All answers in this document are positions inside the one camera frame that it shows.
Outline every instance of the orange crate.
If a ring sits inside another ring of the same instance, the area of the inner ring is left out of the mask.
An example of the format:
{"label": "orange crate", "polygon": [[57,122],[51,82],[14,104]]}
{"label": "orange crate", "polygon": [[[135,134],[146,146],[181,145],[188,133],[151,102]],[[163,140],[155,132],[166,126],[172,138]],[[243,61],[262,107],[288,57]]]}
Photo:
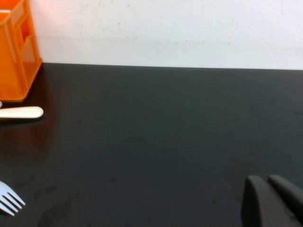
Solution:
{"label": "orange crate", "polygon": [[22,101],[41,63],[28,0],[0,0],[0,101]]}

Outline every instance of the black tabletop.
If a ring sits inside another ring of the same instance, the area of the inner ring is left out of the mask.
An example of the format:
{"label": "black tabletop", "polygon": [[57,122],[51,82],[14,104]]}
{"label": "black tabletop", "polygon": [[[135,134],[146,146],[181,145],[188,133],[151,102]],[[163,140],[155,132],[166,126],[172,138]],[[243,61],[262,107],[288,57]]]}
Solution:
{"label": "black tabletop", "polygon": [[303,187],[303,72],[43,64],[1,122],[0,226],[241,226],[245,177]]}

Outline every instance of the fork tines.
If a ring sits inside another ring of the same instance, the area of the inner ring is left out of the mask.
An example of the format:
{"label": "fork tines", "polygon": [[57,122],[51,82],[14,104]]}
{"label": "fork tines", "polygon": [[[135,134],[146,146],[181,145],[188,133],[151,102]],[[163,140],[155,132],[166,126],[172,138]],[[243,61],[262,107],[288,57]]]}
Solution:
{"label": "fork tines", "polygon": [[5,183],[0,182],[0,210],[15,216],[25,205],[23,200]]}

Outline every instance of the plastic cutlery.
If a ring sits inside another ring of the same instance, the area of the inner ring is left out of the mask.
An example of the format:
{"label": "plastic cutlery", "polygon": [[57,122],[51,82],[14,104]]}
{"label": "plastic cutlery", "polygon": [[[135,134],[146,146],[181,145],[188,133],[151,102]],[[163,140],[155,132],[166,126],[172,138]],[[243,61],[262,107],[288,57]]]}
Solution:
{"label": "plastic cutlery", "polygon": [[0,118],[39,118],[43,109],[38,106],[0,109]]}
{"label": "plastic cutlery", "polygon": [[19,212],[17,208],[22,209],[21,205],[25,205],[23,200],[5,183],[0,182],[0,210],[15,216]]}

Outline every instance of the dark surface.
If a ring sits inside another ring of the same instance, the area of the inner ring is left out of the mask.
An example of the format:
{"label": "dark surface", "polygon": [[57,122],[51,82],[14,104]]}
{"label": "dark surface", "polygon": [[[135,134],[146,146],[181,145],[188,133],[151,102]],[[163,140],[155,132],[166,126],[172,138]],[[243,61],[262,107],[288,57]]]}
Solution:
{"label": "dark surface", "polygon": [[303,72],[43,64],[0,130],[0,226],[241,226],[245,178],[303,188]]}

